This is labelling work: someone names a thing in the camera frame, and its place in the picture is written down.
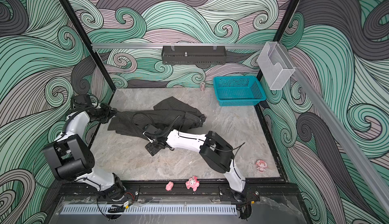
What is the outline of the dark grey pinstripe shirt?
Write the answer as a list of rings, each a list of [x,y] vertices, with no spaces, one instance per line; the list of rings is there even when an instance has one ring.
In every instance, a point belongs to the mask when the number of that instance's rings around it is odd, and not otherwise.
[[[153,110],[118,112],[111,119],[108,130],[124,136],[147,139],[143,135],[143,129],[149,124],[161,129],[173,124],[173,129],[186,132],[202,127],[205,120],[206,116],[197,108],[175,97],[169,97],[156,104]]]

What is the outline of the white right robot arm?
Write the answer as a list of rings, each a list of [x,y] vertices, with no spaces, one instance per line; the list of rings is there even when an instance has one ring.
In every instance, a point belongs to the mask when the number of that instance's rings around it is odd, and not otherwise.
[[[233,148],[214,131],[207,134],[190,134],[173,129],[171,126],[161,130],[147,125],[143,135],[149,140],[148,152],[154,156],[162,149],[185,149],[200,154],[208,166],[224,175],[230,190],[237,201],[244,201],[247,196],[246,178],[238,169],[236,153],[240,147]]]

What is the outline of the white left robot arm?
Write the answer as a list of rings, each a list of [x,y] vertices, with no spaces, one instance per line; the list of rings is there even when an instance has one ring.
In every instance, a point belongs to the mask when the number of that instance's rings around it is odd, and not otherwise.
[[[123,199],[126,190],[120,178],[96,167],[95,158],[83,141],[89,123],[107,123],[116,113],[115,108],[99,102],[92,94],[71,98],[71,108],[60,135],[43,148],[44,157],[56,180],[85,183],[106,199]]]

